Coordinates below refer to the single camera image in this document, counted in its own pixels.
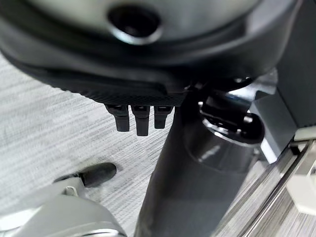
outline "circular hole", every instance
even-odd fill
[[[114,27],[133,38],[148,38],[160,27],[157,14],[141,6],[115,7],[109,12],[108,19]]]

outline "gray floor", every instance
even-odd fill
[[[17,71],[0,57],[0,212],[55,178],[103,161],[118,174],[88,196],[106,206],[132,236],[149,176],[171,126],[148,137],[118,133],[102,104],[51,88]],[[255,164],[214,234],[236,237],[279,180],[279,167]],[[254,236],[316,236],[316,218],[299,214],[287,194]]]

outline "black plastic tab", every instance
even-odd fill
[[[148,136],[150,106],[131,106],[136,120],[137,136]]]
[[[105,105],[105,108],[114,116],[118,132],[129,131],[128,105]]]
[[[171,113],[171,106],[155,106],[155,129],[164,129],[167,116]]]

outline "metal rod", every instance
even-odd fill
[[[268,198],[265,200],[265,202],[262,204],[262,206],[254,215],[254,217],[248,222],[249,224],[246,226],[245,229],[243,229],[240,232],[240,234],[238,235],[239,237],[251,237],[251,235],[256,230],[257,226],[260,224],[260,222],[263,220],[263,218],[266,216],[266,214],[269,212],[271,207],[274,205],[276,200],[279,198],[279,196],[285,189],[287,181],[294,174],[294,172],[296,171],[296,168],[300,164],[300,161],[305,156],[305,154],[311,149],[313,143],[314,141],[311,140],[306,144],[303,151],[298,155],[296,160],[289,167],[289,169],[284,174],[284,176],[280,179],[276,187],[272,190]]]

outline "black cylindrical pole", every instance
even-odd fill
[[[245,143],[206,123],[195,102],[176,109],[135,237],[210,237],[229,208],[256,160],[263,126],[257,123],[257,137]]]

